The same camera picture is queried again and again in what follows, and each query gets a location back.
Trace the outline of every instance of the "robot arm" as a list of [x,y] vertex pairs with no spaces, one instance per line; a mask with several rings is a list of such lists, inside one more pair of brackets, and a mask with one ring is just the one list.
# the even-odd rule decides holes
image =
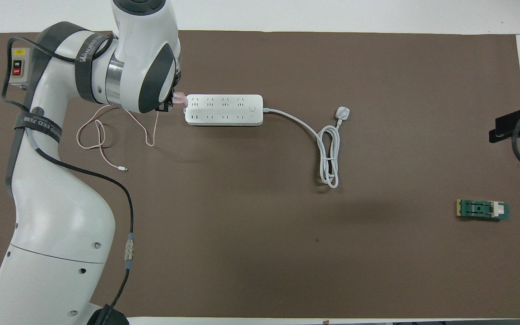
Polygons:
[[105,77],[103,67],[94,70],[99,78],[92,76],[89,91],[96,101],[128,111],[168,111],[181,68],[180,41],[171,2],[113,0],[111,6],[120,37]]
[[[0,325],[84,325],[100,309],[89,300],[113,240],[111,209],[35,149],[59,160],[60,128],[74,98],[140,113],[171,106],[180,77],[171,0],[113,0],[112,8],[119,29],[112,42],[65,22],[37,39],[45,50],[33,51],[23,103],[29,112],[18,119],[8,169],[16,229],[0,267]],[[34,121],[55,136],[26,126]]]

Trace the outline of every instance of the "charging cable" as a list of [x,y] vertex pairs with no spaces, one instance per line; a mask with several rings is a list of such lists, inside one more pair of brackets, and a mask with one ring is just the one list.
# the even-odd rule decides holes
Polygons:
[[[304,123],[302,120],[284,112],[279,111],[277,109],[265,108],[264,113],[276,113],[280,115],[284,115],[289,119],[293,119],[294,121],[301,124],[307,130],[309,130],[316,137],[316,144],[318,145],[318,149],[320,150],[320,179],[322,183],[330,186],[332,189],[336,189],[338,187],[338,152],[340,150],[340,134],[338,129],[340,128],[340,124],[342,121],[348,119],[350,114],[350,110],[346,107],[339,107],[336,110],[336,118],[338,121],[336,122],[336,127],[332,125],[327,125],[320,132],[316,133],[314,129],[312,129],[308,124]],[[332,138],[330,142],[330,154],[326,155],[326,147],[324,146],[323,137],[324,133],[328,133]]]
[[[103,123],[99,120],[99,117],[101,115],[104,115],[105,113],[108,113],[108,111],[111,111],[112,109],[116,109],[117,107],[112,107],[110,105],[105,105],[103,107],[100,107],[96,112],[95,114],[93,114],[93,116],[91,117],[91,119],[89,119],[87,122],[85,122],[78,130],[78,133],[76,134],[76,141],[78,142],[78,145],[83,148],[83,149],[87,149],[87,150],[90,150],[90,149],[99,149],[99,153],[102,155],[102,158],[103,160],[106,161],[106,163],[110,166],[112,166],[113,168],[117,168],[118,170],[120,171],[128,171],[128,168],[124,167],[124,166],[117,166],[117,165],[114,165],[113,163],[111,163],[111,161],[109,161],[109,159],[107,159],[106,157],[106,154],[105,152],[103,151],[104,150],[104,146],[103,144],[106,142],[106,130],[105,128],[103,127]],[[128,113],[132,119],[134,119],[134,121],[136,121],[136,123],[139,124],[140,127],[142,127],[142,129],[144,130],[144,134],[146,136],[146,144],[150,147],[153,147],[154,144],[155,144],[155,130],[156,130],[156,127],[158,126],[158,117],[159,117],[159,112],[156,113],[156,116],[155,116],[155,124],[153,125],[153,132],[152,132],[152,142],[150,143],[149,142],[149,135],[148,135],[148,130],[146,129],[146,127],[140,123],[140,121],[138,121],[138,119],[132,114],[130,113],[130,111],[126,111],[124,109],[124,111],[126,113]],[[81,144],[81,140],[80,140],[80,136],[81,136],[81,132],[83,131],[83,129],[85,127],[87,127],[90,123],[94,122],[95,123],[95,128],[97,129],[97,144],[93,145],[93,146],[84,146],[83,144]]]

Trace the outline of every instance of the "brown mat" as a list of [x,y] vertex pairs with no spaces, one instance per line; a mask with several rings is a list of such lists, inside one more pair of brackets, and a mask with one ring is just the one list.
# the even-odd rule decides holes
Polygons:
[[[0,34],[0,83],[10,36]],[[520,164],[508,142],[487,142],[495,117],[520,109],[514,36],[182,31],[181,40],[179,91],[261,94],[317,129],[350,107],[340,186],[319,185],[314,139],[288,119],[191,127],[180,109],[160,116],[156,148],[123,111],[103,117],[107,155],[130,169],[118,172],[77,147],[75,132],[97,105],[74,101],[60,156],[124,183],[137,209],[137,257],[119,309],[520,317]],[[0,102],[0,262],[14,225],[4,179],[16,113]],[[140,118],[150,128],[155,114]],[[85,132],[87,143],[94,133]],[[126,200],[109,183],[78,177],[117,219],[93,298],[104,304],[123,276]],[[457,218],[457,198],[505,201],[511,218]]]

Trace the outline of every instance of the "pink plug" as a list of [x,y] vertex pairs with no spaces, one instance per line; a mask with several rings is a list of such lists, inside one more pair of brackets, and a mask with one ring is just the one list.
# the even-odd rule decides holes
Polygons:
[[188,99],[184,93],[174,93],[172,95],[173,105],[180,105],[182,108],[188,107]]

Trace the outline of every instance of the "power plug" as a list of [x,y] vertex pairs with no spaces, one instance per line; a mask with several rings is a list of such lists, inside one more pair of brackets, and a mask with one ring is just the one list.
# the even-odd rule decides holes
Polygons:
[[348,107],[338,107],[336,110],[336,118],[338,119],[338,122],[336,122],[336,127],[340,127],[340,124],[342,124],[342,121],[345,121],[348,119],[348,116],[350,115],[350,110]]
[[188,95],[184,117],[190,125],[258,126],[264,121],[260,95]]

